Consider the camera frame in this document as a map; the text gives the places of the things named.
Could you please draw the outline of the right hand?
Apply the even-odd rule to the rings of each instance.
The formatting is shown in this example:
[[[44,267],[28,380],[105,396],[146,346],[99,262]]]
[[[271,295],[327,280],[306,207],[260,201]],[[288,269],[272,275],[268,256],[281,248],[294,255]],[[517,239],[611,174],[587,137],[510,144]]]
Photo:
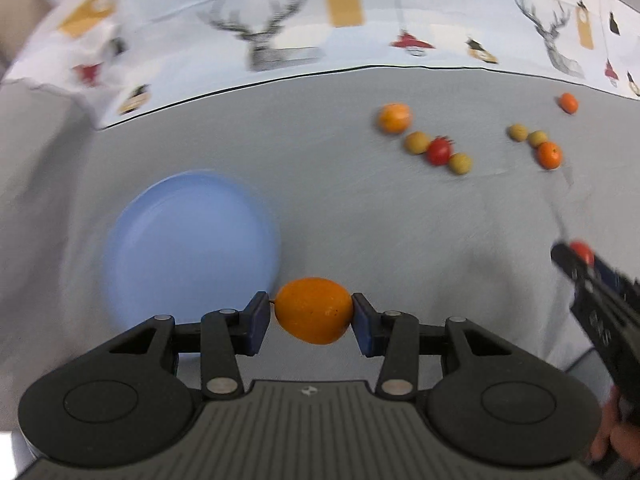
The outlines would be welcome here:
[[[608,400],[602,406],[600,428],[591,443],[589,456],[600,462],[607,450],[613,450],[634,469],[640,464],[639,428],[620,414],[620,388],[613,386]]]

